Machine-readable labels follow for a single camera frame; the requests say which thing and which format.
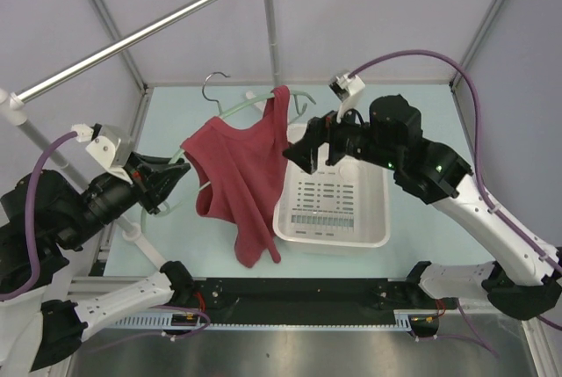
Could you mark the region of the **mint green plastic hanger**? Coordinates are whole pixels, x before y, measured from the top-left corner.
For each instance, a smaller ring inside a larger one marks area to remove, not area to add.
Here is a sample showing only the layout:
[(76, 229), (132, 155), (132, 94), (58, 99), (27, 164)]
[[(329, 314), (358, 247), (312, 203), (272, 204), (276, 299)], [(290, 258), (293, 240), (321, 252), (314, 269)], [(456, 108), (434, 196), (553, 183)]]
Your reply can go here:
[[(254, 107), (261, 107), (260, 112), (264, 112), (265, 106), (266, 106), (266, 102), (269, 99), (272, 99), (274, 97), (273, 92), (269, 92), (269, 93), (264, 93), (261, 95), (256, 95), (253, 91), (247, 91), (245, 93), (245, 100), (241, 101), (240, 103), (238, 103), (237, 105), (234, 105), (233, 107), (229, 108), (229, 109), (224, 109), (220, 103), (220, 101), (216, 98), (209, 98), (207, 97), (206, 93), (205, 93), (205, 89), (207, 86), (207, 82), (216, 75), (222, 75), (224, 77), (229, 77), (229, 75), (221, 72), (221, 71), (214, 71), (213, 73), (211, 73), (209, 76), (207, 76), (202, 84), (201, 87), (201, 93), (202, 96), (204, 97), (205, 100), (207, 101), (211, 101), (211, 102), (215, 102), (218, 106), (218, 118), (224, 120), (226, 118), (229, 118), (230, 116), (233, 116), (235, 114), (237, 114), (239, 111), (242, 111), (250, 106), (254, 106)], [(295, 112), (296, 112), (296, 116), (293, 119), (290, 119), (288, 121), (288, 124), (291, 125), (292, 123), (294, 123), (296, 120), (300, 119), (301, 117), (304, 116), (304, 114), (306, 113), (307, 107), (308, 107), (308, 103), (311, 103), (313, 105), (316, 105), (317, 102), (316, 100), (313, 98), (313, 96), (311, 94), (309, 94), (306, 91), (301, 91), (301, 90), (289, 90), (289, 95), (292, 97), (294, 105), (295, 105)], [(153, 217), (156, 218), (163, 218), (166, 217), (172, 213), (174, 213), (176, 210), (178, 210), (180, 207), (182, 207), (187, 201), (190, 200), (191, 195), (183, 197), (179, 202), (177, 202), (173, 207), (171, 207), (169, 205), (169, 203), (167, 201), (163, 201), (160, 202), (158, 204), (158, 206), (163, 205), (163, 210), (160, 211), (159, 213), (154, 213), (152, 214)]]

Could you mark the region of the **red tank top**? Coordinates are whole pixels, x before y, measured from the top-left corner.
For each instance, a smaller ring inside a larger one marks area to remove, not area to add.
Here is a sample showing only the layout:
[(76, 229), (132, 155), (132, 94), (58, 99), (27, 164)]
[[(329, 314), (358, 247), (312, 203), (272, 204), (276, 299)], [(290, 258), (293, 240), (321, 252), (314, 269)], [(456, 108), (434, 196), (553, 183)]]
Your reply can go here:
[(197, 214), (237, 227), (234, 255), (247, 268), (264, 251), (273, 262), (281, 261), (272, 223), (287, 167), (283, 151), (289, 146), (290, 92), (283, 85), (271, 93), (262, 118), (253, 126), (238, 129), (213, 117), (181, 144), (203, 187), (196, 200)]

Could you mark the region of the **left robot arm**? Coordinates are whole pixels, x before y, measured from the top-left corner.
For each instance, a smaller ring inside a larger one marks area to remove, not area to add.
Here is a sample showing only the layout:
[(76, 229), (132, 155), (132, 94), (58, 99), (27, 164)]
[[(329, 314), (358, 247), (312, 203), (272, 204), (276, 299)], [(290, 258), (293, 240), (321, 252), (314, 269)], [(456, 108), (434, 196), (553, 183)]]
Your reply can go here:
[(84, 301), (44, 298), (54, 275), (103, 228), (139, 204), (156, 214), (191, 166), (183, 159), (142, 156), (126, 161), (127, 180), (104, 173), (78, 192), (55, 170), (21, 178), (1, 198), (1, 374), (26, 376), (71, 356), (118, 320), (152, 307), (184, 307), (194, 280), (179, 261), (157, 257), (156, 271), (129, 286)]

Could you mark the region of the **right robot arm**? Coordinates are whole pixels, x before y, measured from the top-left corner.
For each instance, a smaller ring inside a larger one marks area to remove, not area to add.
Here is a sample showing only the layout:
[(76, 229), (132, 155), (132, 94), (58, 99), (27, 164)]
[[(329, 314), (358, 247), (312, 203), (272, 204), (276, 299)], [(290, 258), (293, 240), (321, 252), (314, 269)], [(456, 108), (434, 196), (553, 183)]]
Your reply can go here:
[(327, 166), (350, 156), (392, 171), (404, 192), (449, 216), (493, 256), (482, 265), (417, 263), (405, 285), (412, 306), (446, 298), (483, 300), (526, 321), (557, 305), (561, 250), (537, 236), (522, 238), (515, 218), (478, 188), (469, 163), (451, 147), (423, 137), (420, 111), (401, 95), (375, 99), (367, 121), (355, 112), (339, 119), (335, 111), (310, 119), (283, 155), (313, 174), (322, 145), (328, 147)]

